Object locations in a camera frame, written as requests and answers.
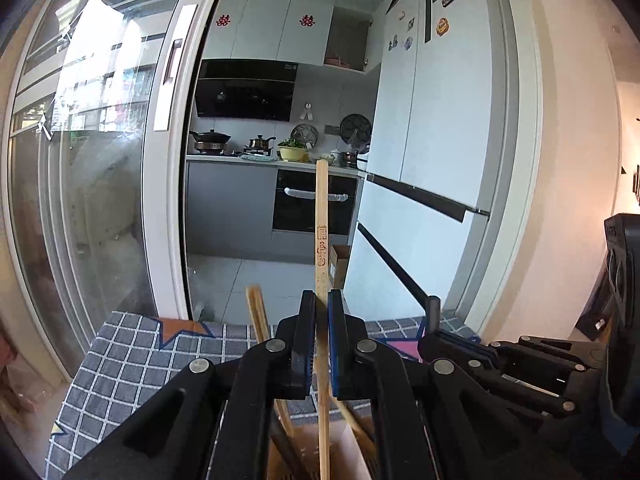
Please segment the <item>wooden chopstick long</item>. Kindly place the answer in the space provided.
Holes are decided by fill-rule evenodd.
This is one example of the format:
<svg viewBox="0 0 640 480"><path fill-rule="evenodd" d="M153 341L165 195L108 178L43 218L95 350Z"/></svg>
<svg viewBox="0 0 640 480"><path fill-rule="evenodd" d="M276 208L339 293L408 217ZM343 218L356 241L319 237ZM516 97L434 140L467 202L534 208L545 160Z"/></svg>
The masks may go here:
<svg viewBox="0 0 640 480"><path fill-rule="evenodd" d="M355 435L371 477L376 477L378 475L378 449L376 448L376 444L373 440L372 431L364 423L363 418L360 417L348 404L343 401L337 401L336 406Z"/></svg>

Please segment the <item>grey checkered star tablecloth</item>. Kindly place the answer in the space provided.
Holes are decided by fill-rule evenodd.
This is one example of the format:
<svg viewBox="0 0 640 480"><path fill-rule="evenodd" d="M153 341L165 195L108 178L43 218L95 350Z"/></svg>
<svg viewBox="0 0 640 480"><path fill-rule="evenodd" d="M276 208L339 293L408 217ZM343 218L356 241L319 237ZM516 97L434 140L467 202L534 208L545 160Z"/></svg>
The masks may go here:
<svg viewBox="0 0 640 480"><path fill-rule="evenodd" d="M192 360L231 361L256 342L250 325L112 312L66 391L44 454L43 477L61 479Z"/></svg>

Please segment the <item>wooden chopstick crossing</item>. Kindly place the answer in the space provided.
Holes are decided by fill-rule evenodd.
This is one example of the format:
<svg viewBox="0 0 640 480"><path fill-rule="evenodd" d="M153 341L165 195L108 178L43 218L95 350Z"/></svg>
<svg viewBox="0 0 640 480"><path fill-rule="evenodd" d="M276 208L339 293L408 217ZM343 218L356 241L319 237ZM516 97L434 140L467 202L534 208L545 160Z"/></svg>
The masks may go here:
<svg viewBox="0 0 640 480"><path fill-rule="evenodd" d="M329 349L326 303L329 293L329 164L320 159L316 165L316 197L314 198L314 281L317 296L317 375L320 479L329 480Z"/></svg>

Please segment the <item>black range hood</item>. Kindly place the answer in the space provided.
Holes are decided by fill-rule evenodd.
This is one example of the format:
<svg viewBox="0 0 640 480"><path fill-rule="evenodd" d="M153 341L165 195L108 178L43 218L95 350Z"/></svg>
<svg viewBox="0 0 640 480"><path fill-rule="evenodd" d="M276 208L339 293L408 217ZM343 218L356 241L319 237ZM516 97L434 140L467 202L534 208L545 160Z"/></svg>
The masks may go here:
<svg viewBox="0 0 640 480"><path fill-rule="evenodd" d="M206 58L195 88L196 114L288 122L297 70L297 63Z"/></svg>

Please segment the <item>black wok on stove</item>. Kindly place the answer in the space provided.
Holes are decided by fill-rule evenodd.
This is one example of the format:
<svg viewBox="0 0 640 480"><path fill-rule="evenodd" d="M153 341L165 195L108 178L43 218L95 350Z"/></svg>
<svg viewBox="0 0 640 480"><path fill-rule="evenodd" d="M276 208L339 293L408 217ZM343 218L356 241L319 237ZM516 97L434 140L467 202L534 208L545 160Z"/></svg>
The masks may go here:
<svg viewBox="0 0 640 480"><path fill-rule="evenodd" d="M191 131L190 135L193 139L194 150L203 154L224 154L224 150L231 140L231 136L228 134L217 132L214 129L207 132Z"/></svg>

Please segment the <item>cardboard box on floor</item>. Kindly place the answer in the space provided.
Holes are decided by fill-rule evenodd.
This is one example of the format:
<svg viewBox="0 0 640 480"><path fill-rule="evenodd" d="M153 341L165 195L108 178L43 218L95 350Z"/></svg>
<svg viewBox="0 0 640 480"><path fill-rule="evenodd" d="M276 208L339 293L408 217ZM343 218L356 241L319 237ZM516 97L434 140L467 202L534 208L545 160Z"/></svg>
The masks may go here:
<svg viewBox="0 0 640 480"><path fill-rule="evenodd" d="M331 246L329 276L334 289L344 287L351 250L349 245Z"/></svg>

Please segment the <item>yellow bowl with greens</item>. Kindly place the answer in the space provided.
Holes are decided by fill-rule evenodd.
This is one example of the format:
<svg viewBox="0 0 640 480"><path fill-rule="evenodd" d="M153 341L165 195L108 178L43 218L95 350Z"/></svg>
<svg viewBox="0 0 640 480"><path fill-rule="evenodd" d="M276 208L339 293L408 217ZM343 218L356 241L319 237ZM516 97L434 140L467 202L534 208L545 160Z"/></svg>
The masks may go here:
<svg viewBox="0 0 640 480"><path fill-rule="evenodd" d="M300 141L288 139L278 144L278 153L286 162L302 162L307 156L307 148Z"/></svg>

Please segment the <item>black handled utensil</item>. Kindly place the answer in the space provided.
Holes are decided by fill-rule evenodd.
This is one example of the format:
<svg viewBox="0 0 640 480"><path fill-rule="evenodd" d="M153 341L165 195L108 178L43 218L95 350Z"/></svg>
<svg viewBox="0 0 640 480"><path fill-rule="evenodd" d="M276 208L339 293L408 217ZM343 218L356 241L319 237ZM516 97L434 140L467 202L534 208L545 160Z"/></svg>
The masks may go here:
<svg viewBox="0 0 640 480"><path fill-rule="evenodd" d="M440 299L428 296L425 304L424 334L437 334L440 326Z"/></svg>

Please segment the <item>glass sliding door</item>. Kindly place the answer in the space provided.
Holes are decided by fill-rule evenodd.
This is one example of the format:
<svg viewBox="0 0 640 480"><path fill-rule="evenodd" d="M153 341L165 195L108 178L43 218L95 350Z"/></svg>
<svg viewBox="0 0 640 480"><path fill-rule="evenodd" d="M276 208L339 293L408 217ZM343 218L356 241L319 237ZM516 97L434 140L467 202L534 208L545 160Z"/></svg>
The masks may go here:
<svg viewBox="0 0 640 480"><path fill-rule="evenodd" d="M26 308L73 375L115 311L184 320L183 166L218 0L21 0L1 210Z"/></svg>

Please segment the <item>white refrigerator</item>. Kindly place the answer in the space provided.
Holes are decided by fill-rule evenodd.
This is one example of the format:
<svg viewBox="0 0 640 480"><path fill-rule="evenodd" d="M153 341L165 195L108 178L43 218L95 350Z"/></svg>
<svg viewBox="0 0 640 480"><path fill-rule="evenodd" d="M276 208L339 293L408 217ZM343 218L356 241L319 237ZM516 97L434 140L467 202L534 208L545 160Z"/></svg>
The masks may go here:
<svg viewBox="0 0 640 480"><path fill-rule="evenodd" d="M509 0L392 0L344 285L367 321L467 314L506 206L518 122Z"/></svg>

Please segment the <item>cooking pot on stove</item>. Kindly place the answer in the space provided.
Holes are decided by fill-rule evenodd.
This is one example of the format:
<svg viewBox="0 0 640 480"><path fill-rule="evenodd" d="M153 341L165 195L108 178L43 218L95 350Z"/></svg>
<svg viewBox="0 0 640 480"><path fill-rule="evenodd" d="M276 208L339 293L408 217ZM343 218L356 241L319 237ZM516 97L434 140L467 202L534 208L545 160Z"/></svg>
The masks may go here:
<svg viewBox="0 0 640 480"><path fill-rule="evenodd" d="M270 138L264 138L261 134L258 134L253 139L248 141L245 149L249 153L253 154L262 154L262 155L271 155L272 146L271 142L274 140L274 136L270 136Z"/></svg>

